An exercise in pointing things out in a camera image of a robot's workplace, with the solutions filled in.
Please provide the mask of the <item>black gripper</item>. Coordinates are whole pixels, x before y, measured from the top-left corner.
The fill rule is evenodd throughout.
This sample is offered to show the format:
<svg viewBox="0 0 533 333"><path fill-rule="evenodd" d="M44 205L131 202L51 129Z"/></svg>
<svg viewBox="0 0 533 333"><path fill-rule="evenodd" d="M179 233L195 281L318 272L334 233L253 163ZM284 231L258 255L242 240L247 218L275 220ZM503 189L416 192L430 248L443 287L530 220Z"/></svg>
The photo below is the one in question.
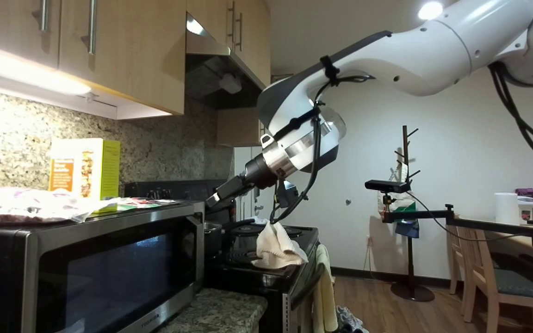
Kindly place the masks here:
<svg viewBox="0 0 533 333"><path fill-rule="evenodd" d="M264 189L277 181L277 176L269 170L262 155L255 155L244 165L244 170L225 183L218 185L205 200L207 209L216 209L223 202L245 194L251 189Z"/></svg>

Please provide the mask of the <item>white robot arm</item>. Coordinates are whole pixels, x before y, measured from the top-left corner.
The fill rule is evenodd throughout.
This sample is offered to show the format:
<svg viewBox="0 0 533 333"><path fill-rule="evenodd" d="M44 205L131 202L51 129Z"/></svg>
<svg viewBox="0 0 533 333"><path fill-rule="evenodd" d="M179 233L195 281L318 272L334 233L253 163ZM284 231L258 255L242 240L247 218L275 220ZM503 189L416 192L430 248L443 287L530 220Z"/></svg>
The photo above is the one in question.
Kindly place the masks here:
<svg viewBox="0 0 533 333"><path fill-rule="evenodd" d="M533 87L533 0L458 0L408 31L377 31L268 85L257 98L262 152L205 200L214 207L295 170L318 172L336 157L342 124L319 94L343 81L377 79L412 96L440 92L477 68L495 85Z"/></svg>

